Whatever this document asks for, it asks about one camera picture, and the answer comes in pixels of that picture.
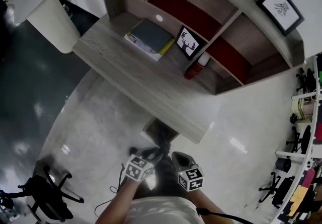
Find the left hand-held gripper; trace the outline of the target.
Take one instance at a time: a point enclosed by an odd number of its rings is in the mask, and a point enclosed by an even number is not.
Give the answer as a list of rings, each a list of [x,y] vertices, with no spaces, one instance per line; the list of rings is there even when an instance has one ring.
[[[137,182],[148,178],[165,154],[164,149],[154,147],[151,149],[150,159],[137,156],[141,155],[143,151],[142,148],[130,147],[129,155],[131,156],[125,166],[125,176]]]

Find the black framed sketch picture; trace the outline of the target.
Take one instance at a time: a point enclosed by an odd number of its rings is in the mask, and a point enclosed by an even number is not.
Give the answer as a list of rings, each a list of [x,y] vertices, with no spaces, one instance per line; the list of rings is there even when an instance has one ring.
[[[256,5],[284,36],[289,35],[304,21],[303,15],[292,0],[257,0]]]

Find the white ribbed cylinder pedestal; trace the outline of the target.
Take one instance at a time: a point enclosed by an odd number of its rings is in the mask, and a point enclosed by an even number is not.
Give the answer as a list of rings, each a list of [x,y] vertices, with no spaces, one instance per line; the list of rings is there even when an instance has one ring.
[[[27,20],[61,53],[72,53],[80,33],[59,0],[44,0]]]

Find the black framed deer picture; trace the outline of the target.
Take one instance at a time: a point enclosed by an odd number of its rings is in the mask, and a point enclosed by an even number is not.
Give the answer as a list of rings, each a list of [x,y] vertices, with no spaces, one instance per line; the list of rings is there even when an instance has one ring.
[[[191,60],[206,44],[206,41],[182,25],[176,38],[176,45],[188,60]]]

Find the red bottle white cap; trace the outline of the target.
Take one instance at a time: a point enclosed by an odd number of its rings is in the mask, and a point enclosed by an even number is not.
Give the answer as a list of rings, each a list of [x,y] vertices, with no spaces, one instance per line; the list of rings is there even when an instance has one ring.
[[[185,71],[184,78],[187,80],[196,76],[207,65],[210,55],[207,52],[201,54]]]

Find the person's left forearm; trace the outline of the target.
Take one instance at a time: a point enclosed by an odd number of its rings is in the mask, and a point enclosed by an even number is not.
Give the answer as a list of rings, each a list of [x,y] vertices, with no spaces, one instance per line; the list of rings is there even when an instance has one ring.
[[[95,224],[124,224],[131,202],[141,182],[128,179],[98,217]]]

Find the person's white shirt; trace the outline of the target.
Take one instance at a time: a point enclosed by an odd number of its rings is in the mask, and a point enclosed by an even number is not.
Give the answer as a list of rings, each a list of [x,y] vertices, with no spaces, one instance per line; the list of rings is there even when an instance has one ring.
[[[204,224],[195,205],[181,197],[133,200],[125,224]]]

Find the stack of books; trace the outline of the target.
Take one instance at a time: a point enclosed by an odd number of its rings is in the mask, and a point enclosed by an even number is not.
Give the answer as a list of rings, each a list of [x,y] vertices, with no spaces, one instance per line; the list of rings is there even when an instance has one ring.
[[[131,32],[128,32],[124,35],[124,38],[130,42],[132,45],[134,45],[136,48],[144,52],[146,55],[148,55],[150,58],[152,58],[155,61],[159,61],[162,56],[169,50],[169,48],[173,45],[175,42],[174,38],[171,38],[162,48],[159,52],[156,52],[148,45],[144,44],[141,40],[135,38],[131,35]]]

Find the black office chair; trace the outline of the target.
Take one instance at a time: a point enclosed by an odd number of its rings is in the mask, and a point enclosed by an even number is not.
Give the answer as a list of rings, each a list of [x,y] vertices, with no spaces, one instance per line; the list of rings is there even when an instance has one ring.
[[[22,189],[22,192],[17,197],[31,196],[34,199],[35,203],[31,207],[33,214],[36,213],[37,209],[41,209],[51,220],[65,222],[68,219],[72,219],[73,215],[63,198],[81,204],[85,202],[83,198],[74,198],[61,190],[65,181],[72,178],[72,174],[67,173],[61,182],[56,185],[50,177],[50,167],[48,165],[43,167],[43,171],[45,177],[35,175],[29,178],[24,185],[18,186],[18,188]]]
[[[314,78],[314,71],[312,71],[310,68],[307,69],[307,73],[305,73],[303,68],[300,68],[299,72],[296,74],[296,77],[300,82],[299,88],[296,89],[297,92],[299,92],[301,89],[303,90],[304,94],[315,91],[316,81]]]
[[[281,181],[281,176],[277,176],[275,172],[271,172],[272,182],[269,187],[260,187],[259,191],[267,191],[266,195],[259,200],[259,203],[263,203],[270,196],[272,197],[272,205],[276,208],[280,208],[283,200],[289,191],[293,181],[294,176],[286,177]]]
[[[285,144],[293,145],[291,150],[292,153],[297,153],[298,151],[300,151],[301,154],[306,154],[310,137],[311,137],[311,126],[308,125],[305,128],[302,138],[300,138],[300,132],[297,131],[295,126],[292,127],[292,131],[293,131],[293,140],[286,141]]]

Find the person's right forearm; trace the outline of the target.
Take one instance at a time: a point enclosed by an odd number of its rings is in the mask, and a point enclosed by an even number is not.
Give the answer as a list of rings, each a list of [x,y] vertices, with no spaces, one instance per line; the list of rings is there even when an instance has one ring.
[[[205,208],[210,212],[224,214],[224,212],[215,203],[213,203],[200,189],[187,192],[187,194],[197,208]],[[201,217],[205,224],[234,224],[231,219],[216,215],[202,215]]]

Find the pale yellow box stack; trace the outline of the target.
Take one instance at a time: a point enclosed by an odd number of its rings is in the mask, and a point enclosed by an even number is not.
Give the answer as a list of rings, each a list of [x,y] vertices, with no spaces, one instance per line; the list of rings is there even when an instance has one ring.
[[[291,111],[298,119],[305,118],[304,104],[305,104],[304,99],[295,99],[292,101]]]

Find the person's dark trousers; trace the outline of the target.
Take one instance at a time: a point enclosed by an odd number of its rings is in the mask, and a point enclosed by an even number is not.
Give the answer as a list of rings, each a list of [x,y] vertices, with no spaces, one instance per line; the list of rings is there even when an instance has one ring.
[[[192,201],[187,192],[177,182],[177,172],[169,156],[163,158],[155,167],[156,185],[150,190],[143,182],[139,185],[133,199],[148,197],[181,197]]]

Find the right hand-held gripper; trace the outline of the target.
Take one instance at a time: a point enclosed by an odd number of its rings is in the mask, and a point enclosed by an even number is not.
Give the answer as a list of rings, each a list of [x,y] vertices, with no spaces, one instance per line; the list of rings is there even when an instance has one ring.
[[[178,184],[187,192],[203,186],[204,173],[192,156],[182,152],[172,152],[171,159],[177,172]]]

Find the dark teal book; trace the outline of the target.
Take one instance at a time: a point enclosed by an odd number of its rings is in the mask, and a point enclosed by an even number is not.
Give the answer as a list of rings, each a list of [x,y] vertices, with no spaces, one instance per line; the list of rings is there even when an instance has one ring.
[[[131,31],[131,36],[139,39],[155,52],[160,52],[172,35],[149,19],[142,19]]]

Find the black waste bin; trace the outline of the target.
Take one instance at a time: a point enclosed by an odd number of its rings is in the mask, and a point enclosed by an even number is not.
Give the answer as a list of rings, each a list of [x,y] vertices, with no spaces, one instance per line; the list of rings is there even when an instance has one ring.
[[[290,158],[278,158],[275,162],[277,170],[288,173],[292,165]]]

